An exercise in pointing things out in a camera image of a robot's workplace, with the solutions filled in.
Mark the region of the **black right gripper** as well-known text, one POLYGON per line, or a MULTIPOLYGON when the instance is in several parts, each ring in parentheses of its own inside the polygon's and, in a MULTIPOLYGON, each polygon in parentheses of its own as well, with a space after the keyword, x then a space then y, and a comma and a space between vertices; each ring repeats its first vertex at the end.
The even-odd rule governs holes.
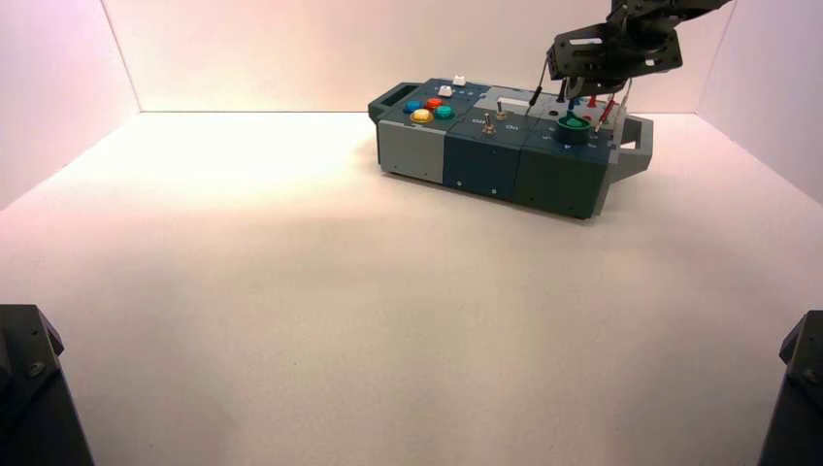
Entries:
POLYGON ((565 79, 569 100, 612 95, 629 78, 665 73, 682 66, 676 31, 596 24, 555 37, 547 52, 548 73, 565 79))

